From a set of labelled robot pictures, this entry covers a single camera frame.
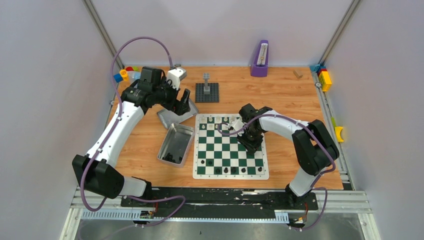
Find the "green white chess mat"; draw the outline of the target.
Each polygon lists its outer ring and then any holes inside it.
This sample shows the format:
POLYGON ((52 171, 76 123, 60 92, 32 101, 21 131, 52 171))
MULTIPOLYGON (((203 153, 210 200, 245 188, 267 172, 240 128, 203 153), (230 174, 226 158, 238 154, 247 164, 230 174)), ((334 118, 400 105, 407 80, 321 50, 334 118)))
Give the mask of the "green white chess mat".
POLYGON ((197 180, 268 180, 269 166, 266 144, 253 155, 249 155, 236 135, 226 136, 218 131, 218 124, 230 123, 240 119, 239 114, 198 114, 195 117, 195 136, 192 176, 197 180), (238 167, 236 174, 231 174, 231 167, 238 167), (221 168, 215 174, 215 168, 221 168))

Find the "metal tin with black pieces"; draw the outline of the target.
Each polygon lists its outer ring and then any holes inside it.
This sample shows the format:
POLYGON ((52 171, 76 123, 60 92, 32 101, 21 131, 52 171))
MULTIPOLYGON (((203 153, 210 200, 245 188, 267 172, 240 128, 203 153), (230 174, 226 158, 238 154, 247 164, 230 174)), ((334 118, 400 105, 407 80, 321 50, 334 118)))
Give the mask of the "metal tin with black pieces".
POLYGON ((170 166, 183 168, 188 157, 195 129, 179 123, 172 123, 157 154, 157 159, 170 166))

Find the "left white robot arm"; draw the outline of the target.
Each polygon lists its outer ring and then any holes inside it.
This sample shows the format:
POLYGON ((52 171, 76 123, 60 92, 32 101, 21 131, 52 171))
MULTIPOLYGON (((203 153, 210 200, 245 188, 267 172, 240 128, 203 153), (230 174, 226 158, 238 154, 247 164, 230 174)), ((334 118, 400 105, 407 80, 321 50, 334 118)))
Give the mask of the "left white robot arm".
POLYGON ((84 155, 76 155, 72 167, 81 189, 114 199, 134 196, 140 206, 149 206, 153 193, 151 183, 140 178, 123 176, 115 166, 131 132, 155 105, 181 116, 190 111, 190 90, 185 89, 177 99, 187 72, 174 67, 168 72, 145 66, 130 74, 131 84, 122 92, 118 106, 97 142, 84 155))

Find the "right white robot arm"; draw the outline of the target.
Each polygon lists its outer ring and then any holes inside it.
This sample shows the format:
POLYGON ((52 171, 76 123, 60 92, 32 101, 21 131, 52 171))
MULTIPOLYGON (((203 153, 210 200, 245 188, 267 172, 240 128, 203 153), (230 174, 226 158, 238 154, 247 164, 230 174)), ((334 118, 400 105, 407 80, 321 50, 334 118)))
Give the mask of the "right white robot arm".
POLYGON ((259 150, 267 132, 292 141, 299 169, 286 187, 285 201, 290 208, 301 207, 306 201, 305 194, 320 177, 336 169, 335 161, 340 152, 322 121, 297 120, 268 106, 256 109, 250 103, 241 108, 239 115, 240 118, 232 120, 229 126, 250 154, 259 150))

